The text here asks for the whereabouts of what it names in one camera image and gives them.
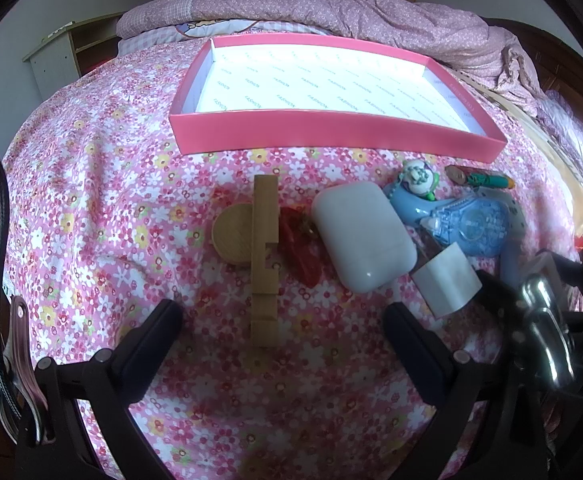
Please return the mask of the white charger plug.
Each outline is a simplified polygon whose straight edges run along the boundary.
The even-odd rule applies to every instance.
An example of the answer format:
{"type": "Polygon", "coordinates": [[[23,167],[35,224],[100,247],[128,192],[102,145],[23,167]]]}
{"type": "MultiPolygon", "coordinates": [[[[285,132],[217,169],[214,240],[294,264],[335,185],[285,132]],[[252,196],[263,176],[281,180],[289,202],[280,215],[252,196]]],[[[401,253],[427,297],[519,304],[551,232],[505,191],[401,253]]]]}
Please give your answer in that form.
{"type": "Polygon", "coordinates": [[[415,270],[412,280],[435,318],[462,310],[482,289],[477,272],[457,243],[415,270]]]}

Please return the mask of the blue correction tape dispenser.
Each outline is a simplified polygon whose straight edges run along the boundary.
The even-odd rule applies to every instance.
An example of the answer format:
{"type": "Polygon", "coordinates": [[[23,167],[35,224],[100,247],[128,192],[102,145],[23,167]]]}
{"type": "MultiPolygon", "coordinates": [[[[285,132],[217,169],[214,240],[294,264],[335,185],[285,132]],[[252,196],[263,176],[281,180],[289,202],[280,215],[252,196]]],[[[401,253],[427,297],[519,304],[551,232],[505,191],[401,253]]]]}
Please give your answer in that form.
{"type": "Polygon", "coordinates": [[[417,225],[441,246],[459,245],[471,257],[500,255],[509,231],[509,211],[499,200],[467,196],[433,208],[417,225]]]}

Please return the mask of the light blue handle toy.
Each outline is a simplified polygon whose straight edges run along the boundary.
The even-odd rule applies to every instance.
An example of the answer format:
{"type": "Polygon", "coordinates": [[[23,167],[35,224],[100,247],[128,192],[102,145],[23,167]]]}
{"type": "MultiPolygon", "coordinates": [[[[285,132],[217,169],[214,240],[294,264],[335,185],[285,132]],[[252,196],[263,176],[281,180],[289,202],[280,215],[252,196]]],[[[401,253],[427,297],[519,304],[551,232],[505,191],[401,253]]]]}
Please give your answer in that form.
{"type": "Polygon", "coordinates": [[[455,198],[425,200],[404,188],[400,183],[390,183],[383,188],[390,205],[406,226],[418,226],[421,218],[429,217],[437,208],[448,206],[455,198]]]}

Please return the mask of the green orange battery pack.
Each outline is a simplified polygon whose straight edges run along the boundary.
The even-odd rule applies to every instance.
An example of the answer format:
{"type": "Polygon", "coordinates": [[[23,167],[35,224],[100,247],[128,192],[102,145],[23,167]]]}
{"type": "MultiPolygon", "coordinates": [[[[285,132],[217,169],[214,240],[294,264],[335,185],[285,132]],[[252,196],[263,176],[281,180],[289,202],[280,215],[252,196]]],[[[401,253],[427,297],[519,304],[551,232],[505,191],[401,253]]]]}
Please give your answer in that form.
{"type": "Polygon", "coordinates": [[[444,171],[453,183],[460,186],[496,188],[497,190],[515,188],[515,182],[511,177],[497,171],[459,165],[446,166],[444,171]]]}

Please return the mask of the white earbuds case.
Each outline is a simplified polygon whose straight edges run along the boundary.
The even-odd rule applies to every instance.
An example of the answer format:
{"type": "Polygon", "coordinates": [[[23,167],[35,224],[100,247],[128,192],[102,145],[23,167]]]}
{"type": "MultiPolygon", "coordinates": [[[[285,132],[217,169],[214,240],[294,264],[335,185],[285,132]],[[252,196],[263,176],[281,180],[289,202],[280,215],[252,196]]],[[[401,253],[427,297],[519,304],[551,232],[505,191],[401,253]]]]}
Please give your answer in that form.
{"type": "Polygon", "coordinates": [[[414,269],[416,246],[376,183],[325,188],[313,200],[311,217],[351,292],[366,294],[414,269]]]}

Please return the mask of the green white figure keychain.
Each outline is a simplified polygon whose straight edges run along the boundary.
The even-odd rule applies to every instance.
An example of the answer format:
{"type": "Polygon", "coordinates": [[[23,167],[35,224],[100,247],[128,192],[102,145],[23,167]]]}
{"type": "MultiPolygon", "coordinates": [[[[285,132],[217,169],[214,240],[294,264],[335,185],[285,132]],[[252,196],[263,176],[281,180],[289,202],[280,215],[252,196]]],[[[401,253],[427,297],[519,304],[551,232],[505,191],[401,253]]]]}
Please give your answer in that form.
{"type": "Polygon", "coordinates": [[[407,192],[433,202],[435,191],[440,182],[440,174],[431,168],[425,160],[410,159],[402,164],[399,183],[407,192]]]}

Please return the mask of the wooden phone stand bar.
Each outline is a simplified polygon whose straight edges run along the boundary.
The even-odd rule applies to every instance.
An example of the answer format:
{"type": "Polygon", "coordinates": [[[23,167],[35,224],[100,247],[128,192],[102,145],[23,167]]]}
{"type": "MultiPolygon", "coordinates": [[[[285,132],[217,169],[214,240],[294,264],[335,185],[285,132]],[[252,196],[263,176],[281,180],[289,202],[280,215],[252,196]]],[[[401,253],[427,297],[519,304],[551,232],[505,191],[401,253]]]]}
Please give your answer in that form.
{"type": "Polygon", "coordinates": [[[278,244],[278,180],[254,177],[251,230],[251,342],[259,348],[278,345],[279,273],[267,265],[267,251],[278,244]]]}

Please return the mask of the round wooden disc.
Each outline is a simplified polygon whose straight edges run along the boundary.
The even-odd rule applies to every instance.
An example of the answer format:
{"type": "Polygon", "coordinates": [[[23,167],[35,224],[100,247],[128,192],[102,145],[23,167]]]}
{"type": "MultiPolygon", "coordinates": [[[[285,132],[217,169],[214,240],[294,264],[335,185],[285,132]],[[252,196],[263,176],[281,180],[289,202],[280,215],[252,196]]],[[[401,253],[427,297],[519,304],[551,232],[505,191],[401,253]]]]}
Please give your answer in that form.
{"type": "Polygon", "coordinates": [[[234,266],[251,262],[252,205],[235,204],[222,210],[213,222],[211,240],[220,258],[234,266]]]}

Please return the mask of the red toy keychain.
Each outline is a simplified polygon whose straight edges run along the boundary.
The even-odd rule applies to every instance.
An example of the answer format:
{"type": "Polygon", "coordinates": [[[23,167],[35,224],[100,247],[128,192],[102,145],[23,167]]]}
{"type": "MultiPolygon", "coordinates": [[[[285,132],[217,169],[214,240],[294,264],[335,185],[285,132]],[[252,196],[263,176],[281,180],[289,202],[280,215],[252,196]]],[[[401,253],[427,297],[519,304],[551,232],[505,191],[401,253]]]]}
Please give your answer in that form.
{"type": "Polygon", "coordinates": [[[291,275],[305,287],[320,283],[322,263],[309,216],[300,209],[282,207],[278,219],[278,252],[291,275]]]}

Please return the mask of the grey perforated metal block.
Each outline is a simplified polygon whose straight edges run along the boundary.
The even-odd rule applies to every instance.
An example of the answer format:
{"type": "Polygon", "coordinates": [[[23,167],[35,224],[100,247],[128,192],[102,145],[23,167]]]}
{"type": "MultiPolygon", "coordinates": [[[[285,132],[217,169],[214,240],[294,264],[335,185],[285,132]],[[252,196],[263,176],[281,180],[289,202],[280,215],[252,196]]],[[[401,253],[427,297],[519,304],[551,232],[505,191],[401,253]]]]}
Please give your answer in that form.
{"type": "Polygon", "coordinates": [[[523,208],[509,193],[502,193],[500,201],[508,210],[508,238],[510,240],[523,240],[527,232],[527,222],[523,214],[523,208]]]}

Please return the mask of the metal spring clip left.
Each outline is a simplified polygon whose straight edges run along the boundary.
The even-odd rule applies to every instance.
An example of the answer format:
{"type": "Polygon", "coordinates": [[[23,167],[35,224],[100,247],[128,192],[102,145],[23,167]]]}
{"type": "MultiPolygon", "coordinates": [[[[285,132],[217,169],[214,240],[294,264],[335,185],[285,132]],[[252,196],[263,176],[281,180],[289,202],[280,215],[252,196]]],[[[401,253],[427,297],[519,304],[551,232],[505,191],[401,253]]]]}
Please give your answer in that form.
{"type": "Polygon", "coordinates": [[[36,444],[51,444],[54,434],[48,432],[48,405],[37,383],[30,353],[29,310],[20,296],[11,297],[9,330],[6,340],[0,340],[5,364],[5,384],[14,389],[21,418],[18,419],[8,405],[0,388],[0,424],[11,441],[18,441],[19,424],[26,416],[33,422],[33,440],[36,444]]]}

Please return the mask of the pink floral bedsheet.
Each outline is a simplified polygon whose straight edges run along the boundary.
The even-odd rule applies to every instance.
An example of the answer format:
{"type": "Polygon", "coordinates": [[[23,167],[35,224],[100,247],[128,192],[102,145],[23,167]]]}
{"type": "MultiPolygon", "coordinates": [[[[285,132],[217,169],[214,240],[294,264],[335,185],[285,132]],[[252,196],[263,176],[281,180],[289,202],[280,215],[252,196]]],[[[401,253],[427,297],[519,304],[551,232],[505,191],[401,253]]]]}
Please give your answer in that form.
{"type": "Polygon", "coordinates": [[[86,360],[175,300],[180,338],[130,408],[174,477],[385,478],[433,416],[381,333],[385,305],[403,300],[479,361],[497,354],[497,329],[476,307],[436,320],[406,276],[355,295],[325,264],[311,288],[282,271],[278,345],[254,348],[249,273],[213,249],[214,219],[259,174],[305,209],[325,188],[390,182],[405,154],[308,143],[182,154],[169,110],[202,47],[115,58],[34,110],[6,151],[5,278],[29,306],[32,356],[86,360]]]}

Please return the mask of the yellow brown blanket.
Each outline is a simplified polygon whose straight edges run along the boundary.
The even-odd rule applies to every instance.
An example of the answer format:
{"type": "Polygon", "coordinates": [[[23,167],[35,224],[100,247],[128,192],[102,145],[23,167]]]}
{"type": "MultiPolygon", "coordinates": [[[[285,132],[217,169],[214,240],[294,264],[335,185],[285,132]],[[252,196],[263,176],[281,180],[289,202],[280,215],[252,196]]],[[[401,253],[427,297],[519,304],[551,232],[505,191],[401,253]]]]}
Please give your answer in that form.
{"type": "Polygon", "coordinates": [[[573,220],[575,220],[576,236],[583,237],[583,175],[577,166],[569,159],[568,154],[547,134],[535,118],[529,116],[516,104],[492,92],[480,82],[459,73],[457,70],[449,72],[464,84],[468,84],[485,99],[500,107],[504,112],[523,127],[525,135],[533,141],[537,148],[545,155],[549,162],[561,174],[566,188],[571,195],[573,220]]]}

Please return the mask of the pink shallow cardboard box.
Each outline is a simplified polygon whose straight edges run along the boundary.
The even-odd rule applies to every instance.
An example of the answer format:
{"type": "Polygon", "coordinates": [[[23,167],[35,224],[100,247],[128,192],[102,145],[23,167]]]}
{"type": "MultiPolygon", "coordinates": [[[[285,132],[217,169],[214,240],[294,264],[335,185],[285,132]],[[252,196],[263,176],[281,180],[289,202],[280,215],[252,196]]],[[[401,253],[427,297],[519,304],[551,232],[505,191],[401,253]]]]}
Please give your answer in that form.
{"type": "Polygon", "coordinates": [[[169,119],[184,154],[379,148],[493,162],[507,144],[432,58],[338,36],[213,37],[183,77],[169,119]]]}

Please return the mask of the cartoon print pillow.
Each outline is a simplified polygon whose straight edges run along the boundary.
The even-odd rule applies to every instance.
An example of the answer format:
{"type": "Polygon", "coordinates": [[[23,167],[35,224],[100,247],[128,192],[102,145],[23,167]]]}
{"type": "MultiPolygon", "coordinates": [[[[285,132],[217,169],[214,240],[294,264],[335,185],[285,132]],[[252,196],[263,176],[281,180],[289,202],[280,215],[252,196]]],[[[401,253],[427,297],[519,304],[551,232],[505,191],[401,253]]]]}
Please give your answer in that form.
{"type": "Polygon", "coordinates": [[[230,20],[203,20],[176,25],[176,30],[185,38],[197,39],[214,36],[241,34],[256,25],[256,21],[231,18],[230,20]]]}

